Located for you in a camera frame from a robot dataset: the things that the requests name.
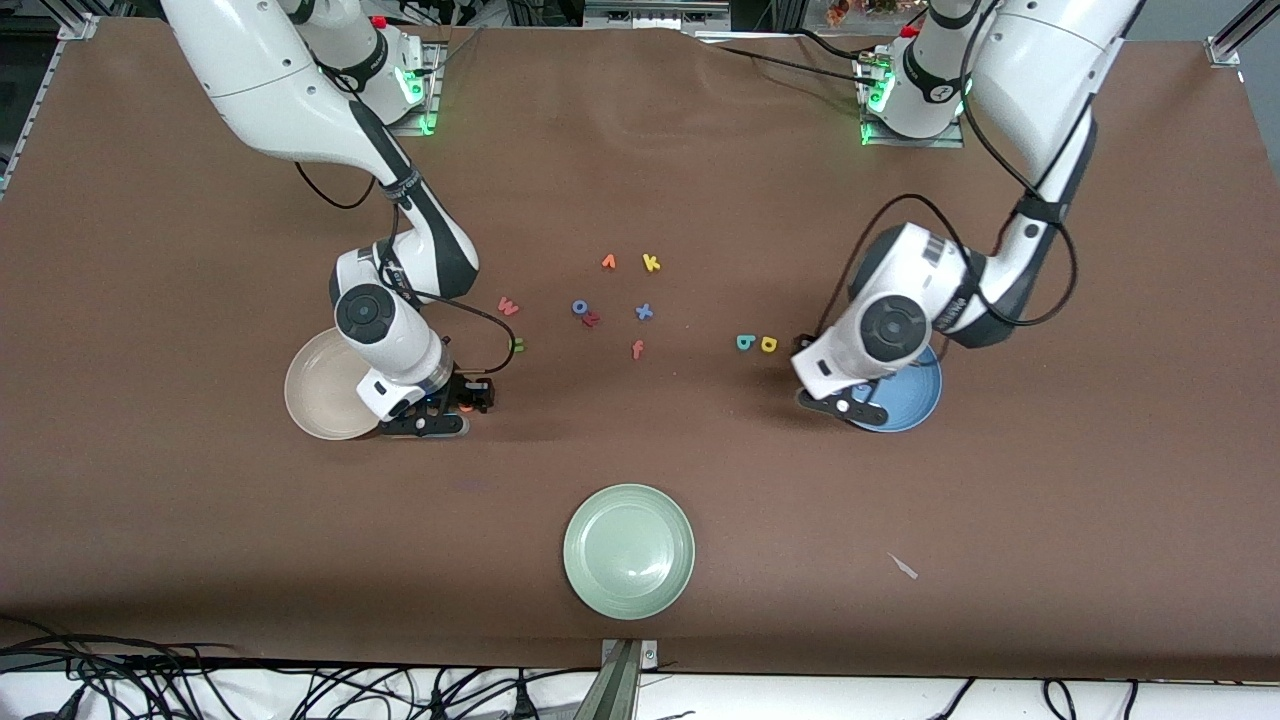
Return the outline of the blue plate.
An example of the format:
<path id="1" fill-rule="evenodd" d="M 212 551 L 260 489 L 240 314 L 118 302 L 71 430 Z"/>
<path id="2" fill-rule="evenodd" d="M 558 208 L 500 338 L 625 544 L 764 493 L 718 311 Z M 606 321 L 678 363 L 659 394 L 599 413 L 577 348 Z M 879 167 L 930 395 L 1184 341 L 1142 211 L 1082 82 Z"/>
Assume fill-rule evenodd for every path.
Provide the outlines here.
<path id="1" fill-rule="evenodd" d="M 919 427 L 936 410 L 943 388 L 942 368 L 937 354 L 925 346 L 922 354 L 902 370 L 879 378 L 873 384 L 854 386 L 852 397 L 863 404 L 882 407 L 887 415 L 877 425 L 868 420 L 851 420 L 864 430 L 901 433 Z"/>

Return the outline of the beige brown plate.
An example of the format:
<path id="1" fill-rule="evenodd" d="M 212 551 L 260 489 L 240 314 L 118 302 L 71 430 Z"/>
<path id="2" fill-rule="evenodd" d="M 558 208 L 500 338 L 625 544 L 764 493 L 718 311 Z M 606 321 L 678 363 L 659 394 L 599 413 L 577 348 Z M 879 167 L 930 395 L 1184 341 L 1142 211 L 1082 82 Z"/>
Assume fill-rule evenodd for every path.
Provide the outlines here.
<path id="1" fill-rule="evenodd" d="M 357 439 L 374 432 L 380 419 L 357 391 L 369 370 L 337 328 L 316 334 L 296 354 L 285 374 L 291 419 L 319 439 Z"/>

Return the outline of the brown table cover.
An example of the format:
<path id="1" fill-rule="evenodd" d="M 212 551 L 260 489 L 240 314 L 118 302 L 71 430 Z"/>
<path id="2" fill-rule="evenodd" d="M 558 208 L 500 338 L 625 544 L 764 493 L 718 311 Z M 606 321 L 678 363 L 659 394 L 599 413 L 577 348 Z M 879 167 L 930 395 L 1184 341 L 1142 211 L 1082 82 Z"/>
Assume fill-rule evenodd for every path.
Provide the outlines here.
<path id="1" fill-rule="evenodd" d="M 678 671 L 1280 679 L 1280 186 L 1244 85 L 1124 47 L 1071 302 L 951 347 L 900 434 L 799 407 L 790 342 L 887 199 L 986 250 L 1019 188 L 974 145 L 861 146 L 851 96 L 669 31 L 484 31 L 403 145 L 527 348 L 462 438 L 326 442 L 285 369 L 388 204 L 329 208 L 164 23 L 104 20 L 0 200 L 0 612 L 273 659 L 588 666 L 632 635 Z M 637 621 L 562 560 L 627 483 L 696 542 Z"/>

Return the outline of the green plate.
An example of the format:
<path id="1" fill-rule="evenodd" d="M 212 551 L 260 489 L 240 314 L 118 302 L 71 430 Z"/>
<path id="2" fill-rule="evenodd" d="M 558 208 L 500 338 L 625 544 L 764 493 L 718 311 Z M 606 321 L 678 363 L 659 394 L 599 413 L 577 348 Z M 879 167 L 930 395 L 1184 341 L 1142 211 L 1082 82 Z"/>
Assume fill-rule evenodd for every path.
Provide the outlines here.
<path id="1" fill-rule="evenodd" d="M 562 560 L 570 585 L 588 607 L 637 621 L 664 612 L 685 592 L 696 542 L 687 515 L 667 493 L 617 484 L 575 510 Z"/>

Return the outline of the orange dried plant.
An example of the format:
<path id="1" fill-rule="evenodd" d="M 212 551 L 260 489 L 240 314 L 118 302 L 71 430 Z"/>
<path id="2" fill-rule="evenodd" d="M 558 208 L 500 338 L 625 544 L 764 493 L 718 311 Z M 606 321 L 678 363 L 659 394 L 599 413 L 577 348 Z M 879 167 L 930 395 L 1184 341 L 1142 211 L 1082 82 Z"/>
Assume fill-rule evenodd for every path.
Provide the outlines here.
<path id="1" fill-rule="evenodd" d="M 928 8 L 929 0 L 826 0 L 828 27 L 859 28 L 870 32 L 870 26 L 908 24 L 914 15 Z"/>

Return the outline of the grey metal beam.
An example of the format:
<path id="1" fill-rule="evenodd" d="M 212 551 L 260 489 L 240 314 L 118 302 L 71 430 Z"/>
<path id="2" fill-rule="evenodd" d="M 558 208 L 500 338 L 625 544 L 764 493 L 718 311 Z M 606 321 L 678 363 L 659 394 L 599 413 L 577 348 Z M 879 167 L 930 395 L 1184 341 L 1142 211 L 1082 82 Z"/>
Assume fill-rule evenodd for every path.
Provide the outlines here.
<path id="1" fill-rule="evenodd" d="M 584 0 L 582 27 L 728 32 L 732 15 L 730 0 Z"/>

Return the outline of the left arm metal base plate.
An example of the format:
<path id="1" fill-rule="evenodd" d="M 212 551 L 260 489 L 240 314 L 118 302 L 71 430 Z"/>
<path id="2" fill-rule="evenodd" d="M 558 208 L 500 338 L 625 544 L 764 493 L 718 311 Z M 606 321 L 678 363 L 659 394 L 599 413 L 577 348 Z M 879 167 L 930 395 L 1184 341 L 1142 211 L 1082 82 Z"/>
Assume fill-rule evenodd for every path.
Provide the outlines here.
<path id="1" fill-rule="evenodd" d="M 897 73 L 886 46 L 860 53 L 851 61 L 854 76 L 868 83 L 858 90 L 864 145 L 911 149 L 959 149 L 964 145 L 960 114 L 964 94 L 950 85 L 922 92 Z"/>

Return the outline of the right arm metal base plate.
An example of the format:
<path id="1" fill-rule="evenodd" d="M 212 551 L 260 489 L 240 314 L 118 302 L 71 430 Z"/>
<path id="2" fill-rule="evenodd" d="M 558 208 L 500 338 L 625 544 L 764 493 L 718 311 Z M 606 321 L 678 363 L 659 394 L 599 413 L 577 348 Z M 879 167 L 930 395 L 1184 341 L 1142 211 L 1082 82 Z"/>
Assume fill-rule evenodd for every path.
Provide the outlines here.
<path id="1" fill-rule="evenodd" d="M 397 135 L 429 136 L 435 132 L 448 46 L 402 35 L 390 54 L 388 77 L 396 88 L 387 126 Z"/>

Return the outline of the metal table edge bracket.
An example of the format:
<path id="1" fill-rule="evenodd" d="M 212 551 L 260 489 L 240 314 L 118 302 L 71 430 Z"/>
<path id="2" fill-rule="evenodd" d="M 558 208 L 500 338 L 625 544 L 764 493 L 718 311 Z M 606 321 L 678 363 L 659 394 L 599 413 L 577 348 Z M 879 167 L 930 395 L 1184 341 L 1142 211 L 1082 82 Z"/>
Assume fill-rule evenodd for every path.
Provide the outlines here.
<path id="1" fill-rule="evenodd" d="M 634 720 L 640 680 L 658 669 L 657 641 L 605 641 L 591 720 Z"/>

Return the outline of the aluminium frame rail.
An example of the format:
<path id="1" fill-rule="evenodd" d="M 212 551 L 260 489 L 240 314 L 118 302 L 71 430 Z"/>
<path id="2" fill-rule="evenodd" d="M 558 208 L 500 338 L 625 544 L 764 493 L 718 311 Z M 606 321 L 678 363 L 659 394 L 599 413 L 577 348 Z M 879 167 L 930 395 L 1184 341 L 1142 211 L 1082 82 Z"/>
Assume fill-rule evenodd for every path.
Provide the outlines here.
<path id="1" fill-rule="evenodd" d="M 0 200 L 13 182 L 67 45 L 88 38 L 111 4 L 0 0 Z"/>

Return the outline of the aluminium frame profile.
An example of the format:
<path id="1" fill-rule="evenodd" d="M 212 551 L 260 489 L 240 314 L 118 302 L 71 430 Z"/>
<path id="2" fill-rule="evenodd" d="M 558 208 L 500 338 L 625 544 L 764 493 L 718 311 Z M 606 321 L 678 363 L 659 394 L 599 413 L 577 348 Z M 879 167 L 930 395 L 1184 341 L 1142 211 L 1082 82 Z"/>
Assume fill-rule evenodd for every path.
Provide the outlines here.
<path id="1" fill-rule="evenodd" d="M 1280 0 L 1249 0 L 1224 27 L 1204 40 L 1210 65 L 1238 67 L 1239 51 L 1276 17 L 1280 17 Z"/>

